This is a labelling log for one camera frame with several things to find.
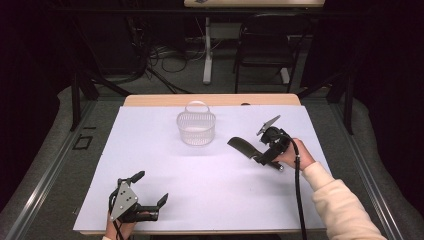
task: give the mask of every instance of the wire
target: wire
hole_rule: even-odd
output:
[[[285,135],[290,142],[293,144],[294,153],[296,155],[294,163],[295,163],[295,188],[296,188],[296,200],[297,200],[297,208],[299,212],[299,220],[300,220],[300,227],[302,230],[302,239],[307,240],[307,234],[306,234],[306,227],[305,227],[305,218],[303,216],[303,206],[302,206],[302,197],[300,194],[300,155],[299,155],[299,149],[296,145],[296,142],[293,140],[293,138]]]

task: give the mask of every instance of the person's hand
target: person's hand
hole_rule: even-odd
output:
[[[116,240],[118,239],[118,235],[117,235],[115,226],[113,225],[113,222],[110,221],[109,219],[110,219],[110,214],[108,211],[105,237],[110,238],[112,240]],[[119,231],[121,232],[124,239],[128,239],[131,236],[134,230],[134,227],[137,224],[137,222],[134,222],[134,223],[122,223],[121,225],[121,222],[119,222],[119,220],[116,220],[116,223],[118,224],[118,226],[121,226]]]
[[[311,156],[308,149],[306,149],[301,140],[293,138],[293,141],[296,143],[297,148],[299,149],[300,170],[303,171],[309,165],[314,163],[315,159]],[[284,162],[290,167],[295,168],[295,157],[296,154],[294,152],[293,143],[290,143],[290,146],[287,148],[287,150],[283,154],[278,155],[278,157],[276,157],[273,162]]]

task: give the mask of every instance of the transparent container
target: transparent container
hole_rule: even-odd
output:
[[[209,106],[202,101],[191,101],[185,111],[178,114],[177,125],[181,140],[188,145],[203,146],[210,143],[215,137],[216,117],[211,113]]]

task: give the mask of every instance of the wooden table edge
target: wooden table edge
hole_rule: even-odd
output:
[[[130,95],[124,107],[140,106],[186,106],[190,101],[202,101],[208,106],[250,105],[294,105],[300,106],[296,94],[158,94]]]

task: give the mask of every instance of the knife blade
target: knife blade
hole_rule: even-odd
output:
[[[240,137],[233,137],[228,141],[228,145],[237,149],[248,158],[260,157],[262,153],[259,152],[252,144]]]
[[[239,152],[241,152],[243,155],[248,157],[249,159],[253,158],[256,162],[258,162],[258,159],[262,157],[262,153],[257,150],[252,144],[250,144],[248,141],[244,140],[240,137],[233,137],[231,138],[228,143],[231,147],[237,149]],[[267,165],[277,169],[278,171],[283,171],[284,166],[277,163],[277,162],[269,162]]]

